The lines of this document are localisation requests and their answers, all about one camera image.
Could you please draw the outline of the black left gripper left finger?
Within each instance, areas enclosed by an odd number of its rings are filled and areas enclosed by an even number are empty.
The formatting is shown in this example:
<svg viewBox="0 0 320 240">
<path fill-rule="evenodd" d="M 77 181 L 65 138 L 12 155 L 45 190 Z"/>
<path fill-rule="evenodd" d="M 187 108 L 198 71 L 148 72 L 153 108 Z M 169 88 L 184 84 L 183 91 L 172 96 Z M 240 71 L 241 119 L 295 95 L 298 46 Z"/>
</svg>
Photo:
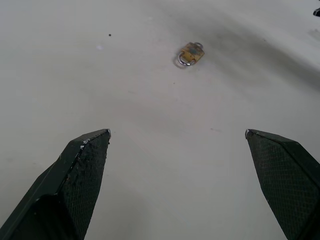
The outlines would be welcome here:
<svg viewBox="0 0 320 240">
<path fill-rule="evenodd" d="M 71 140 L 0 228 L 2 240 L 83 240 L 100 193 L 111 132 Z"/>
</svg>

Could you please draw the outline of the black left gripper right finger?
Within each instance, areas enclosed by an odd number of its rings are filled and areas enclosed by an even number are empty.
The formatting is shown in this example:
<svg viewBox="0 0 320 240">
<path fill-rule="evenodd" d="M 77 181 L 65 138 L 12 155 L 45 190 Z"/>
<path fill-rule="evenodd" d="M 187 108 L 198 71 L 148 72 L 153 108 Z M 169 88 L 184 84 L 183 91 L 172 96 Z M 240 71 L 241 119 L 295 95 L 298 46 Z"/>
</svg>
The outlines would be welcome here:
<svg viewBox="0 0 320 240">
<path fill-rule="evenodd" d="M 320 238 L 320 164 L 297 141 L 247 129 L 262 193 L 288 240 Z"/>
</svg>

